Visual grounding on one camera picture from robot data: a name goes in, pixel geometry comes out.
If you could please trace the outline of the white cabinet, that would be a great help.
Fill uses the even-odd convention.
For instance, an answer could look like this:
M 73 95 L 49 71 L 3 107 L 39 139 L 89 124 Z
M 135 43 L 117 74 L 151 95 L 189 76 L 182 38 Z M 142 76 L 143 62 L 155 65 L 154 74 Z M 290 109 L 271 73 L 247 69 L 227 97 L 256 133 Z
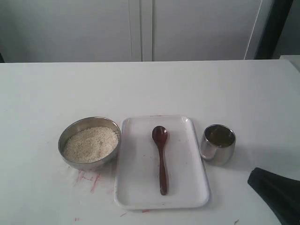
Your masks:
M 6 62 L 253 59 L 271 0 L 3 0 Z

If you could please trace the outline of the steel bowl of rice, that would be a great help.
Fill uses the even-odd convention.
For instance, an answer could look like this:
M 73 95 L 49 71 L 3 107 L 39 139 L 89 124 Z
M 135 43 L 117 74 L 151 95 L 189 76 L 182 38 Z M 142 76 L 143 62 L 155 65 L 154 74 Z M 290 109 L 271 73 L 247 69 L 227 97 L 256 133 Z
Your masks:
M 60 135 L 58 150 L 71 167 L 97 170 L 117 155 L 121 144 L 119 126 L 104 117 L 88 117 L 69 125 Z

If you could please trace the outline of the small steel cup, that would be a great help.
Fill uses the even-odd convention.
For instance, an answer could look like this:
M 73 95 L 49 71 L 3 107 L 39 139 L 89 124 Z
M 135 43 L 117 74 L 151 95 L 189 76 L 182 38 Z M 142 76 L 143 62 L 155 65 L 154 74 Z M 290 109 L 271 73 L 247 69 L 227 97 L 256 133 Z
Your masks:
M 212 165 L 223 166 L 231 159 L 236 140 L 235 133 L 229 127 L 212 124 L 203 132 L 200 155 L 204 161 Z

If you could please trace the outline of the brown wooden spoon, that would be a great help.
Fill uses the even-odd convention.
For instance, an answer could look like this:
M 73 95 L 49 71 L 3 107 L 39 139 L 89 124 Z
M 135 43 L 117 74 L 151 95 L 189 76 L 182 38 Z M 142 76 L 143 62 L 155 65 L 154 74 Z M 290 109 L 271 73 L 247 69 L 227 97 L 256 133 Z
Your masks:
M 152 130 L 152 139 L 159 152 L 159 184 L 161 195 L 166 195 L 168 191 L 167 177 L 164 163 L 164 147 L 167 142 L 168 132 L 163 126 L 156 126 Z

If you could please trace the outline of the white plastic tray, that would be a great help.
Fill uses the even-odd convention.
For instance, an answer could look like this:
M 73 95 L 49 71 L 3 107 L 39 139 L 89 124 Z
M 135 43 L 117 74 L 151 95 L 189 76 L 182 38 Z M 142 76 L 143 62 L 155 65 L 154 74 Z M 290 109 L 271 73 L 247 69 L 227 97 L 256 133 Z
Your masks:
M 164 160 L 168 192 L 160 193 L 159 152 L 152 130 L 168 132 Z M 210 190 L 192 120 L 182 115 L 142 116 L 121 123 L 115 176 L 115 202 L 128 210 L 198 208 Z

